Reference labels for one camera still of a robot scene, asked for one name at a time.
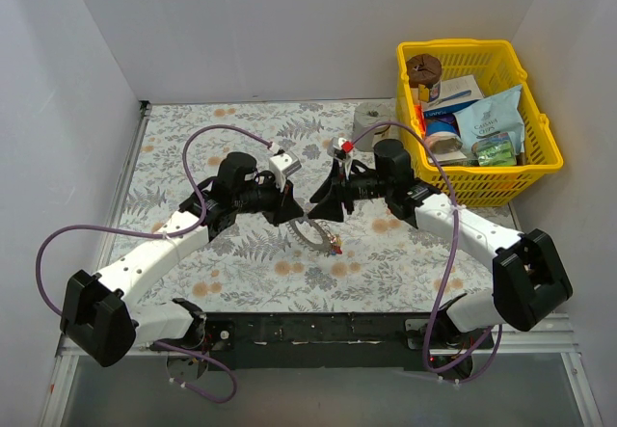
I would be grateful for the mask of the large silver keyring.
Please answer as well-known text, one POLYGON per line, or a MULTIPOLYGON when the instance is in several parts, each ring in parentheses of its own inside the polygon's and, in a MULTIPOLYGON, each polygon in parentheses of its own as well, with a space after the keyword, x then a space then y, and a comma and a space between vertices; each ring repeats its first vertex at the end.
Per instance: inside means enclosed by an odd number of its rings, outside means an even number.
POLYGON ((287 227, 294 237, 308 249, 326 256, 335 256, 331 254, 331 240, 335 237, 340 240, 341 238, 328 226, 303 217, 288 222, 287 227))

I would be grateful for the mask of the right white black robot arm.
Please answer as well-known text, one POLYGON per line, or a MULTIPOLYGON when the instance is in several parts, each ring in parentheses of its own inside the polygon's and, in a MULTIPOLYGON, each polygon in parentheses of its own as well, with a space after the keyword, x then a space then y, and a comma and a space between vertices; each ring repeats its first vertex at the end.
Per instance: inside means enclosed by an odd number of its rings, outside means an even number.
POLYGON ((437 313, 436 334, 458 347, 476 329, 508 324, 529 331, 573 295, 557 249, 540 229, 522 233, 455 205, 437 187, 415 177, 403 145, 385 139, 373 148, 375 166, 352 158, 353 145, 332 140, 329 175, 311 196, 313 220, 341 222, 358 200, 382 199, 400 221, 441 238, 456 234, 457 247, 492 274, 489 290, 467 294, 437 313))

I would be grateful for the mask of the red tagged key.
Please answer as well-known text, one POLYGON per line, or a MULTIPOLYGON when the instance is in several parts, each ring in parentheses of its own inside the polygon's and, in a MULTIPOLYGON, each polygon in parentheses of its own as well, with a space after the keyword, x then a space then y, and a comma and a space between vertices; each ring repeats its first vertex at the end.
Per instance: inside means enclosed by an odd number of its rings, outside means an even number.
POLYGON ((331 254, 332 255, 339 255, 342 254, 342 242, 338 237, 335 237, 334 239, 331 240, 331 254))

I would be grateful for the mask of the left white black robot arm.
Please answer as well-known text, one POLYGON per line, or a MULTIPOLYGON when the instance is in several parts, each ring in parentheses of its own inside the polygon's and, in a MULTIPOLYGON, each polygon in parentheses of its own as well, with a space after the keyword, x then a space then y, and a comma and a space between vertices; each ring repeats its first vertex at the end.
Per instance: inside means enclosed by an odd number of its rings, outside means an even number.
POLYGON ((83 270, 67 283, 61 330, 99 365, 121 360, 136 344, 158 340, 186 350, 206 339, 205 313, 185 299, 142 307, 140 300, 182 259, 234 225, 237 215, 259 213, 272 226, 303 216, 289 177, 301 163, 279 151, 259 171, 248 153, 232 152, 215 176, 201 182, 155 238, 94 274, 83 270))

